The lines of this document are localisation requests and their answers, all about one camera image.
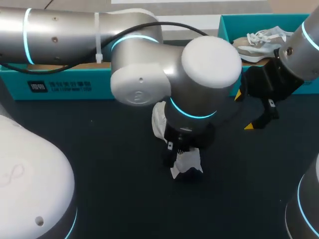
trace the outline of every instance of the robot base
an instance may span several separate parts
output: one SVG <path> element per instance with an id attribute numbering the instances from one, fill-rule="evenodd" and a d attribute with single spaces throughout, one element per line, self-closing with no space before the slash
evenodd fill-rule
<path id="1" fill-rule="evenodd" d="M 297 192 L 287 203 L 285 222 L 291 239 L 319 237 L 319 160 L 302 177 Z"/>

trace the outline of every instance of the robotic arm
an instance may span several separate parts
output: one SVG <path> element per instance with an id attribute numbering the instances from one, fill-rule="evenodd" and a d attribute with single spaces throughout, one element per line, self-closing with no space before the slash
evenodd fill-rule
<path id="1" fill-rule="evenodd" d="M 1 8 L 0 63 L 72 65 L 96 48 L 97 58 L 87 61 L 102 54 L 111 62 L 111 89 L 118 101 L 145 106 L 166 99 L 165 164 L 173 167 L 178 150 L 209 145 L 210 118 L 237 81 L 241 59 L 231 44 L 212 36 L 196 38 L 186 47 L 165 45 L 159 25 L 99 49 L 100 42 L 130 27 L 157 21 L 143 9 L 84 13 Z"/>
<path id="2" fill-rule="evenodd" d="M 260 98 L 265 106 L 265 113 L 252 122 L 252 128 L 263 128 L 271 119 L 278 118 L 275 103 L 292 94 L 304 81 L 318 77 L 318 20 L 319 8 L 275 51 L 274 59 L 264 67 L 250 67 L 244 74 L 242 79 L 246 80 L 236 100 L 250 95 Z M 156 17 L 142 9 L 81 13 L 1 7 L 0 63 L 79 64 L 79 59 L 97 49 L 96 58 L 80 63 L 100 61 L 101 56 L 110 61 L 111 88 L 118 101 L 145 106 L 167 99 L 165 138 L 171 151 L 184 146 L 205 146 L 197 139 L 207 138 L 210 118 L 222 106 L 241 73 L 239 54 L 228 42 L 211 36 L 196 38 L 186 47 L 164 45 L 158 25 L 137 29 L 100 47 L 100 42 L 150 22 L 157 22 Z M 5 195 L 0 206 L 5 215 L 0 218 L 0 235 L 12 239 L 72 238 L 77 208 L 74 177 L 67 159 L 52 144 L 15 122 L 0 120 L 0 191 Z M 45 153 L 34 148 L 38 145 Z M 287 205 L 286 226 L 293 239 L 319 237 L 318 172 L 319 160 L 302 178 Z M 39 206 L 43 180 L 50 183 L 46 187 L 50 194 L 46 195 L 52 197 L 46 196 L 50 201 Z M 24 201 L 12 200 L 17 198 L 37 206 L 28 205 L 26 210 Z"/>
<path id="3" fill-rule="evenodd" d="M 319 77 L 319 7 L 303 22 L 293 36 L 275 50 L 275 58 L 263 67 L 252 66 L 244 74 L 242 85 L 235 98 L 242 101 L 245 95 L 259 98 L 264 113 L 245 129 L 264 128 L 279 114 L 275 103 L 286 99 L 304 81 Z"/>

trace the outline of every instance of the white sneaker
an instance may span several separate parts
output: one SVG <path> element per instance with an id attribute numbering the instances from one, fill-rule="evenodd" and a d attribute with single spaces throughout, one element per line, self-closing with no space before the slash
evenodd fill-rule
<path id="1" fill-rule="evenodd" d="M 164 139 L 164 133 L 165 133 L 165 127 L 166 127 L 166 117 L 164 114 L 166 102 L 159 102 L 156 103 L 153 108 L 152 113 L 152 128 L 154 135 L 167 142 L 166 139 Z"/>
<path id="2" fill-rule="evenodd" d="M 248 33 L 233 42 L 241 58 L 248 62 L 274 57 L 274 50 L 280 48 L 291 37 L 293 32 L 287 32 L 276 26 L 256 33 Z"/>
<path id="3" fill-rule="evenodd" d="M 164 114 L 166 102 L 156 103 L 153 108 L 152 114 L 152 128 L 153 133 L 157 138 L 160 138 L 167 142 L 164 138 L 165 127 L 166 127 L 166 117 Z M 182 154 L 177 154 L 176 162 L 174 167 L 170 169 L 170 172 L 175 179 L 177 176 L 179 178 L 190 178 L 192 176 L 198 176 L 203 173 L 203 169 L 200 166 L 200 154 L 199 149 L 194 148 L 190 152 L 184 152 Z"/>

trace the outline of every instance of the silver arm segment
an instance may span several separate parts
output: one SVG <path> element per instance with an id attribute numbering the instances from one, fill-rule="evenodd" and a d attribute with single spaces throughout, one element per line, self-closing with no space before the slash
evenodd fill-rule
<path id="1" fill-rule="evenodd" d="M 304 81 L 319 77 L 319 7 L 280 48 L 279 57 L 296 77 Z"/>

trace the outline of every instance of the dark tabletop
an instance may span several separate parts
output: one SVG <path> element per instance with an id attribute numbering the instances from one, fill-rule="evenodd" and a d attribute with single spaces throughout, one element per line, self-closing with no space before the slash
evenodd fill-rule
<path id="1" fill-rule="evenodd" d="M 28 130 L 59 147 L 73 167 L 79 239 L 288 239 L 285 206 L 319 153 L 319 96 L 292 96 L 280 120 L 245 131 L 262 112 L 249 99 L 202 152 L 200 183 L 177 183 L 161 165 L 152 107 L 115 101 L 0 102 Z M 229 98 L 216 124 L 238 104 Z"/>

